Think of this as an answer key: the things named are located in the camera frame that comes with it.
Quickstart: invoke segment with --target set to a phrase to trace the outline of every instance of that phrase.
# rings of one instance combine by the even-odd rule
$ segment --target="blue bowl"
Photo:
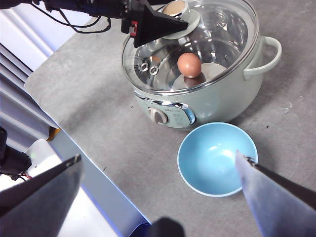
[[[236,151],[258,162],[257,149],[247,133],[224,122],[202,125],[182,141],[178,168],[194,191],[211,197],[225,197],[241,190],[235,168]]]

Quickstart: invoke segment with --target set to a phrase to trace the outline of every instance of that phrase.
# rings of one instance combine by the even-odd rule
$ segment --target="brown egg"
[[[192,53],[184,53],[178,58],[179,71],[188,78],[196,78],[201,73],[201,61]]]

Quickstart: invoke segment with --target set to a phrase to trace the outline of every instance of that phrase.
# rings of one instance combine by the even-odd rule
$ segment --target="wire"
[[[18,175],[18,174],[11,174],[11,173],[5,173],[5,172],[0,172],[0,174],[11,175],[11,176],[19,176],[19,178],[23,179],[24,182],[26,182],[25,178],[23,178],[21,175]]]
[[[57,20],[55,17],[51,16],[50,14],[48,14],[47,12],[45,12],[44,10],[40,9],[38,6],[36,6],[35,4],[31,3],[31,5],[33,7],[35,7],[37,10],[39,10],[41,13],[45,14],[46,16],[48,16],[49,18],[53,19],[54,21],[64,25],[64,26],[73,26],[73,27],[78,27],[78,28],[88,28],[88,27],[91,27],[91,26],[94,26],[95,24],[97,24],[97,22],[101,19],[101,16],[98,16],[98,18],[91,24],[89,25],[85,25],[85,26],[78,26],[78,25],[72,25],[70,23],[65,23],[65,22],[62,22],[60,20]]]
[[[65,16],[65,14],[63,13],[62,10],[59,10],[60,15],[65,19],[65,21],[67,21],[67,23],[69,24],[69,26],[76,31],[77,33],[81,33],[81,34],[91,34],[91,33],[102,33],[102,32],[106,32],[111,28],[111,19],[110,17],[108,18],[108,26],[106,28],[104,28],[103,30],[100,31],[79,31],[75,28],[75,26],[73,26],[72,24],[70,24],[69,20],[67,19],[67,17]]]

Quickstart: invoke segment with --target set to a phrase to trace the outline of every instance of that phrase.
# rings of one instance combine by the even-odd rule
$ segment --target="glass lid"
[[[134,48],[125,41],[122,65],[129,81],[151,94],[179,94],[216,83],[234,70],[252,50],[259,33],[256,13],[243,0],[189,0],[191,12],[199,13],[197,27],[178,39],[160,38]],[[201,73],[185,77],[177,62],[193,53]]]

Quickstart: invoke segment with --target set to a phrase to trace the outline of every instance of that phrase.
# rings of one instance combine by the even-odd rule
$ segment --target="pot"
[[[127,38],[122,65],[140,107],[153,122],[190,131],[240,115],[256,97],[263,73],[280,60],[282,49],[276,39],[260,36],[256,12],[244,0],[189,0],[186,5],[199,14],[193,31],[139,48]],[[277,53],[262,65],[265,45]],[[202,74],[193,81],[177,68],[179,56],[187,52],[202,63]]]

